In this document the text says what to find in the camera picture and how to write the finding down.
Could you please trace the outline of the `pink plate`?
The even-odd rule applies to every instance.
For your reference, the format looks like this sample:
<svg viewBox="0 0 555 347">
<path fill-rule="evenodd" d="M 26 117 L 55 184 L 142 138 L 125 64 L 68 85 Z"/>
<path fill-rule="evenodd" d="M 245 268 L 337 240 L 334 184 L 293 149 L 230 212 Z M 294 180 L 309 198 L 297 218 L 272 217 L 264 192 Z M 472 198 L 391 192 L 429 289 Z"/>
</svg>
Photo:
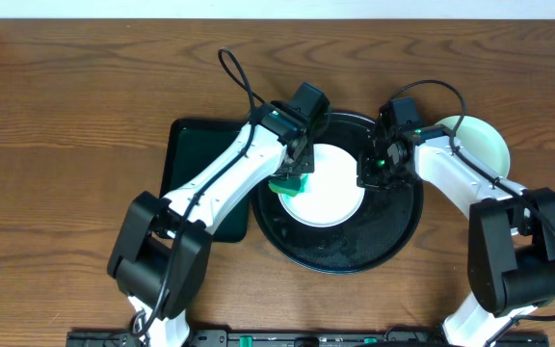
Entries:
<svg viewBox="0 0 555 347">
<path fill-rule="evenodd" d="M 285 211 L 309 227 L 334 227 L 351 218 L 362 204 L 365 190 L 357 186 L 357 160 L 345 149 L 315 144 L 314 172 L 302 180 L 294 197 L 278 194 Z"/>
</svg>

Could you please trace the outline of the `green sponge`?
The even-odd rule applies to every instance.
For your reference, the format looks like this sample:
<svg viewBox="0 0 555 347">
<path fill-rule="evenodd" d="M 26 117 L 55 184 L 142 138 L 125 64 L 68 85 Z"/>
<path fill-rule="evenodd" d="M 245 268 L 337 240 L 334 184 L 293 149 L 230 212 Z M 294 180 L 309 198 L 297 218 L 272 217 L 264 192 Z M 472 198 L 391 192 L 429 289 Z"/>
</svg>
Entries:
<svg viewBox="0 0 555 347">
<path fill-rule="evenodd" d="M 268 186 L 276 194 L 296 197 L 298 194 L 305 192 L 307 179 L 307 174 L 275 177 L 269 180 Z"/>
</svg>

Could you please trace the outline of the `mint green plate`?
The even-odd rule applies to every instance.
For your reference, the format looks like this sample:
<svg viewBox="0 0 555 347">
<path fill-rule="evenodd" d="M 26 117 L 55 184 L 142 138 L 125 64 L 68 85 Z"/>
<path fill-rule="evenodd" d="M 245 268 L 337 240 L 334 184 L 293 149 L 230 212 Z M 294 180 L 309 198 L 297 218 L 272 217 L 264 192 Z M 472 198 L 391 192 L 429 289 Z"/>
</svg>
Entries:
<svg viewBox="0 0 555 347">
<path fill-rule="evenodd" d="M 493 170 L 490 176 L 508 176 L 511 166 L 508 146 L 501 134 L 487 122 L 465 116 L 457 131 L 456 144 L 469 153 L 469 161 L 474 163 L 478 159 L 478 167 L 486 165 Z"/>
</svg>

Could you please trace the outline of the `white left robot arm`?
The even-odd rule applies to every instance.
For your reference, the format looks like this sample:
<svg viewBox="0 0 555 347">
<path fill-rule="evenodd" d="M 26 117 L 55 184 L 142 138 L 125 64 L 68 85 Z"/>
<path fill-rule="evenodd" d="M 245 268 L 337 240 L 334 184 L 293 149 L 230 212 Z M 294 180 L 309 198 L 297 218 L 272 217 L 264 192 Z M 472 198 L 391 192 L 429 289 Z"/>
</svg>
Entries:
<svg viewBox="0 0 555 347">
<path fill-rule="evenodd" d="M 136 309 L 132 337 L 144 346 L 181 346 L 185 310 L 206 274 L 214 234 L 230 211 L 265 178 L 302 166 L 328 106 L 274 101 L 251 111 L 237 137 L 197 176 L 161 198 L 130 203 L 107 273 Z"/>
</svg>

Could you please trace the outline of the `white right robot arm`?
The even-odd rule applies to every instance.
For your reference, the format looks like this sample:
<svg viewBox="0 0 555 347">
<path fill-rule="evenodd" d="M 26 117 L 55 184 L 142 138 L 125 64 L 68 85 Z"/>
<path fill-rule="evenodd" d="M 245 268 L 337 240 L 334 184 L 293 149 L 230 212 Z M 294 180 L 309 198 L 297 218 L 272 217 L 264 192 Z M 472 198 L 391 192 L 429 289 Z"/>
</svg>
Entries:
<svg viewBox="0 0 555 347">
<path fill-rule="evenodd" d="M 444 125 L 376 126 L 360 155 L 357 184 L 392 189 L 426 181 L 468 220 L 470 293 L 442 323 L 450 345 L 492 346 L 555 300 L 555 193 L 496 174 Z"/>
</svg>

